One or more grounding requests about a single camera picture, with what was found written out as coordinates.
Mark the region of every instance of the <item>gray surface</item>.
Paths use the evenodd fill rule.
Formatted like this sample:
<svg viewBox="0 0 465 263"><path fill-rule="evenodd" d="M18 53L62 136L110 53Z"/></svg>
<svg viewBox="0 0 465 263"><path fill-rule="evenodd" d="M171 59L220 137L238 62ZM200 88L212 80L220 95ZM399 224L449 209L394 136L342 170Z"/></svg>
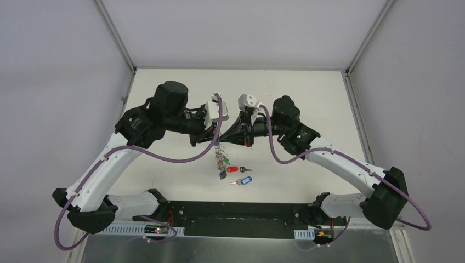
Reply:
<svg viewBox="0 0 465 263"><path fill-rule="evenodd" d="M0 261L62 262L52 192L106 144L129 71L92 1L2 1L0 24Z"/></svg>
<svg viewBox="0 0 465 263"><path fill-rule="evenodd" d="M463 262L465 1L398 1L353 73L377 165L402 169L433 229L407 228L417 262ZM406 219L421 223L409 205ZM445 227L453 235L438 238Z"/></svg>
<svg viewBox="0 0 465 263"><path fill-rule="evenodd" d="M104 1L136 66L347 68L385 0Z"/></svg>
<svg viewBox="0 0 465 263"><path fill-rule="evenodd" d="M397 262L389 231L349 230L329 249L301 252L292 239L184 237L172 242L147 244L136 239L114 251L127 236L96 235L89 238L82 263L110 262ZM303 249L312 241L296 241Z"/></svg>

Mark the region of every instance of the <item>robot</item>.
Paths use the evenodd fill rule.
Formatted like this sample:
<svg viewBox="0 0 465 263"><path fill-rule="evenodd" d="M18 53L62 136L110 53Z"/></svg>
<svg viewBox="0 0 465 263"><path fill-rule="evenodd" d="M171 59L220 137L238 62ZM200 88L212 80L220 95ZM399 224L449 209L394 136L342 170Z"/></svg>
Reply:
<svg viewBox="0 0 465 263"><path fill-rule="evenodd" d="M205 155L216 141L252 147L256 137L269 138L272 153L280 163L286 164L296 159L313 162L360 191L349 195L318 195L314 202L302 208L308 219L302 224L295 222L291 230L328 224L332 219L339 219L343 225L347 222L345 218L366 218L383 229L390 229L396 220L423 230L431 228L424 212L408 196L401 170L396 167L386 170L357 161L335 147L320 133L300 122L300 110L289 96L274 101L270 116L268 109L253 95L241 95L238 99L240 114L221 136L221 123L229 116L220 95L213 94L205 104L192 110L186 108L187 101L188 88L185 85L166 81L157 87L155 95L148 98L145 104L124 113L115 125L115 133L86 173L68 188L57 188L53 192L54 200L63 208L55 226L55 241L59 223L66 211L74 227L90 234L106 229L115 220L143 220L139 215L163 219L170 201L156 189L126 196L107 194L124 170L142 153L163 161L185 163ZM166 131L189 134L192 146L202 142L210 142L210 145L199 156L184 160L164 158L148 152L146 149L154 141L161 140ZM277 136L279 144L295 158L279 160L274 153L273 136ZM422 214L426 227L398 219L407 201ZM182 224L185 218L180 218L178 222Z"/></svg>

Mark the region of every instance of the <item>white tabletop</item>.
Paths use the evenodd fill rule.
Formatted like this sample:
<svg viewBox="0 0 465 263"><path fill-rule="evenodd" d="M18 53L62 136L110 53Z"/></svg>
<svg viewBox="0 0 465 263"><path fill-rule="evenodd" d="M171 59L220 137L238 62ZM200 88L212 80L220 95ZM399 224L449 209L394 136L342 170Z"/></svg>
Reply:
<svg viewBox="0 0 465 263"><path fill-rule="evenodd" d="M138 70L126 109L139 106L166 80L189 88L189 108L204 104L219 92L228 105L225 132L239 115L237 98L252 94L270 110L273 101L288 95L300 109L300 121L326 137L339 148L364 159L360 140L340 72L259 71L259 70ZM191 147L189 136L167 131L155 141L151 152L188 158L205 149L208 143ZM114 184L110 193L128 195L150 188L158 189L168 200L310 203L322 192L355 193L357 190L332 172L308 161L282 165L271 156L268 139L256 138L252 148L223 144L231 165L253 169L249 173L229 173L219 179L213 149L192 163L173 164L142 155ZM275 141L281 159L292 156ZM230 185L238 178L251 176L248 185Z"/></svg>

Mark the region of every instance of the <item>purple cable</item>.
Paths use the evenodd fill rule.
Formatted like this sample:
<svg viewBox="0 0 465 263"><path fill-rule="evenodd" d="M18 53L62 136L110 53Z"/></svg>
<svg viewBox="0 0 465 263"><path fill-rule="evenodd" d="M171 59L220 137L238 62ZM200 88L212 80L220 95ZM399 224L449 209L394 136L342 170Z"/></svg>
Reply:
<svg viewBox="0 0 465 263"><path fill-rule="evenodd" d="M270 112L268 111L268 109L264 106L264 105L260 105L260 108L262 108L264 111L265 111L265 115L266 115L266 122L267 122L267 126L268 126L268 139L270 141L270 149L271 149L271 154L273 155L273 157L275 158L275 160L280 163L280 164L289 164L289 163L292 163L294 162L295 160L297 159L300 159L302 156L305 156L311 152L315 152L315 151L326 151L326 152L331 152L330 149L328 148L314 148L314 149L309 149L287 161L282 161L279 159L279 157L276 155L276 152L275 152L275 148L273 146L273 129L271 128L271 117L270 117ZM334 151L335 154L339 155L339 156L342 156L344 157L345 159L351 161L352 163L354 163L355 165L357 165L358 167L360 167L361 169L363 169L364 171L370 173L370 169L363 165L362 163L360 163L359 161L355 160L354 158L346 155L345 153L343 152L339 152L339 151ZM425 212L420 208L420 206L412 199L410 198L408 195L406 195L404 192L402 192L400 189L398 189L397 187L395 187L393 184L391 184L390 182L386 181L384 178L382 178L381 176L379 176L377 173L371 173L372 176L374 176L376 179L378 179L379 181L381 181L382 183L384 183L385 185L389 186L392 190L394 190L396 193L400 194L401 197L403 197L404 199L406 199L410 204L412 204L412 206L418 211L418 213L421 215L421 217L423 218L424 222L426 223L426 227L425 226L418 226L418 225L415 225L413 223L410 223L410 222L407 222L403 219L399 219L397 218L397 221L398 222L401 222L407 226L411 226L411 227L414 227L414 228L417 228L417 229L420 229L420 230L425 230L425 231L429 231L431 230L431 222L429 221L428 217L426 216Z"/></svg>
<svg viewBox="0 0 465 263"><path fill-rule="evenodd" d="M218 125L217 125L217 128L215 130L215 133L213 135L213 139L212 141L210 142L210 144L207 146L207 148L202 151L201 153L199 153L198 155L194 156L194 157L191 157L191 158L187 158L187 159L171 159L171 158L166 158L166 157L163 157L163 156L159 156L159 155L156 155L152 152L149 152L145 149L142 149L142 148L139 148L139 147L136 147L136 146L127 146L127 145L124 145L124 146L119 146L119 147L116 147L116 148L113 148L111 149L109 152L107 152L106 154L104 154L104 157L105 158L108 158L110 155L112 155L113 153L117 152L117 151L120 151L120 150L125 150L125 149L130 149L130 150L135 150L135 151L138 151L138 152L141 152L141 153L145 153L146 155L149 155L153 158L157 158L157 159L160 159L162 161L165 161L165 162L170 162L170 163L189 163L189 162L192 162L192 161L195 161L197 159L200 159L201 157L203 157L212 147L213 145L215 144L216 140L218 139L218 136L219 136L219 133L220 133L220 129L221 129L221 123L223 122L223 104L222 104L222 100L221 100L221 97L218 93L215 93L215 96L217 97L217 101L218 101L218 107L219 107L219 119L218 119ZM103 163L102 160L99 160L91 169L90 171L85 175L84 179L82 179L81 183L76 187L75 189L75 193L79 193L79 191L82 189L82 187L84 186L84 184L87 182L87 180L89 180L90 176L97 170L97 168L99 168L99 166ZM58 218L56 219L56 223L55 223L55 231L54 231L54 237L55 237L55 244L56 246L61 249L61 250L71 250L75 247L77 247L78 245L80 245L84 240L85 238L89 235L89 233L86 233L78 242L76 242L76 244L70 246L70 247L65 247L61 244L60 242L60 236L59 236L59 231L60 231L60 223L61 223L61 220L63 219L63 216L65 215L65 212L67 211L68 207L71 205L72 201L74 200L76 196L72 196L65 204L65 206L62 208L60 214L58 215Z"/></svg>
<svg viewBox="0 0 465 263"><path fill-rule="evenodd" d="M344 229L342 229L342 231L337 235L337 237L336 237L333 241L329 242L328 245L332 245L336 240L338 240L339 237L341 237L342 234L345 233L345 231L346 231L347 228L349 227L349 224L350 224L350 217L347 218L347 223L345 223ZM302 251L302 252L310 252L310 251L312 251L312 250L314 250L315 248L318 247L318 246L316 245L316 246L311 247L311 248L309 248L309 249L302 249L302 248L300 248L300 247L296 244L296 241L295 241L295 240L294 240L294 245L296 246L296 248L297 248L298 250L300 250L300 251Z"/></svg>
<svg viewBox="0 0 465 263"><path fill-rule="evenodd" d="M161 240L153 240L153 239L150 239L150 238L147 238L147 240L149 241L149 243L163 243L163 242L168 242L168 241L171 241L173 240L177 235L178 235L178 231L176 231L176 229L172 226L170 226L169 224L165 224L164 222L160 222L160 221L157 221L157 220L154 220L152 218L149 218L145 215L140 215L139 216L140 218L143 218L147 221L151 221L151 222L154 222L154 223L157 223L159 225L162 225L162 226L165 226L165 227L168 227L171 231L174 232L174 235L170 236L170 237L167 237L165 239L161 239ZM109 252L112 252L116 249L120 249L122 247L124 247L125 245L129 244L130 242L136 240L136 239L144 239L145 236L136 236L136 237L132 237L126 241L124 241L123 243L113 247L113 248L110 248L110 249L107 249L107 250L103 250L103 251L95 251L94 249L92 249L93 252L97 253L97 254L107 254Z"/></svg>

